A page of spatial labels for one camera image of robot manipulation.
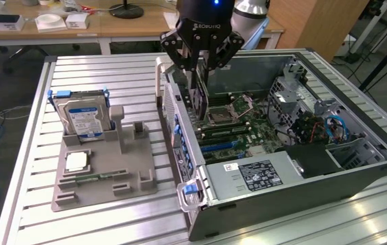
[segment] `hard drive label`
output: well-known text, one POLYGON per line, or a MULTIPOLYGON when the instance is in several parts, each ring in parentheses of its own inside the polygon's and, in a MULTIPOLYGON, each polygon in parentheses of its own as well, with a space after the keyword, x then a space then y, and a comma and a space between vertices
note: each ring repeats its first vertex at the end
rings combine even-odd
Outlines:
POLYGON ((249 191, 261 190, 283 184, 268 160, 239 165, 239 170, 249 191))
POLYGON ((96 119, 96 107, 69 109, 69 116, 80 137, 90 138, 101 135, 102 127, 98 119, 96 119))

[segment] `white container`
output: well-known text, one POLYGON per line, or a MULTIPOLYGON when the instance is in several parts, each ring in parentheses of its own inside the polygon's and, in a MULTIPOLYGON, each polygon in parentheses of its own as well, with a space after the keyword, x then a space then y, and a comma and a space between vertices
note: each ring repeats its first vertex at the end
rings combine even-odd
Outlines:
POLYGON ((42 14, 36 19, 38 33, 66 30, 61 17, 56 14, 42 14))
POLYGON ((341 43, 341 46, 336 51, 335 56, 345 56, 348 53, 348 47, 353 45, 355 41, 356 41, 355 37, 352 37, 351 35, 347 35, 341 43))
POLYGON ((70 14, 65 19, 68 29, 86 29, 89 26, 88 14, 70 14))
POLYGON ((54 0, 38 0, 38 4, 40 5, 48 5, 48 4, 53 4, 54 0))
POLYGON ((25 24, 21 15, 4 15, 0 14, 0 32, 2 31, 21 31, 25 24))

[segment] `hard drive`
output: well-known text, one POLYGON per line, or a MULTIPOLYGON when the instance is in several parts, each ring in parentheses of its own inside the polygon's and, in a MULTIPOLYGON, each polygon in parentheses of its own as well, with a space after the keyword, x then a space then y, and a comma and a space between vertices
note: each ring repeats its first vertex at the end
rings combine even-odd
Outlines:
POLYGON ((57 91, 48 100, 57 111, 66 135, 76 134, 80 141, 97 140, 102 131, 112 129, 109 120, 109 93, 106 90, 57 91))

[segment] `robotic arm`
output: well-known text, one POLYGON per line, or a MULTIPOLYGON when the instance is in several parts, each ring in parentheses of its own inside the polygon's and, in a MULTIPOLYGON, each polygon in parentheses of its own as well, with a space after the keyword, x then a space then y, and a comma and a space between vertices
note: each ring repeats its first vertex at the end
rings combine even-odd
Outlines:
POLYGON ((249 47, 256 46, 268 21, 268 3, 269 0, 240 0, 236 5, 235 0, 178 0, 176 28, 160 36, 161 46, 178 69, 195 71, 203 52, 208 73, 225 66, 244 40, 249 47))
POLYGON ((241 48, 244 40, 231 27, 233 1, 177 2, 178 22, 172 31, 161 34, 160 43, 178 69, 195 71, 200 51, 207 70, 223 67, 241 48))

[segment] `floor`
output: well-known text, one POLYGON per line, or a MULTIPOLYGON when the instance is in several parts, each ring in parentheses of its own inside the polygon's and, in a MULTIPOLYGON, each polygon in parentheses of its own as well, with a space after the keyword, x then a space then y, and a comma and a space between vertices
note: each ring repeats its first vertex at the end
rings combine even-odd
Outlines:
MULTIPOLYGON (((360 20, 353 26, 351 34, 357 36, 368 20, 360 20)), ((367 40, 384 28, 379 23, 375 27, 367 40)), ((44 47, 50 55, 69 56, 69 55, 97 55, 98 46, 96 44, 81 44, 81 49, 74 51, 70 45, 48 45, 44 47)), ((17 50, 17 47, 9 47, 9 54, 17 50)), ((153 51, 152 43, 118 43, 113 46, 113 51, 118 53, 146 53, 153 51)), ((373 67, 379 63, 384 54, 387 53, 387 41, 383 44, 380 50, 376 54, 369 56, 369 62, 364 62, 356 72, 357 78, 363 80, 368 73, 372 71, 373 67)), ((10 75, 1 73, 1 62, 6 59, 6 54, 0 54, 0 109, 13 108, 16 106, 28 105, 32 103, 32 97, 37 86, 40 71, 42 67, 44 58, 37 52, 28 53, 20 58, 18 62, 14 63, 14 72, 10 75)), ((335 58, 333 61, 339 64, 344 62, 335 58)), ((351 71, 348 69, 355 69, 359 62, 355 64, 333 65, 335 68, 348 76, 351 71)), ((355 77, 349 79, 355 84, 357 80, 355 77)), ((387 111, 387 76, 381 79, 379 84, 369 90, 373 98, 376 99, 380 107, 387 111)), ((8 117, 14 117, 25 115, 29 109, 24 108, 12 111, 8 117)), ((0 139, 0 212, 4 203, 4 198, 6 194, 6 189, 9 185, 9 179, 12 176, 13 165, 18 153, 18 147, 21 142, 21 137, 25 128, 25 118, 16 120, 6 120, 4 123, 4 135, 0 139)))

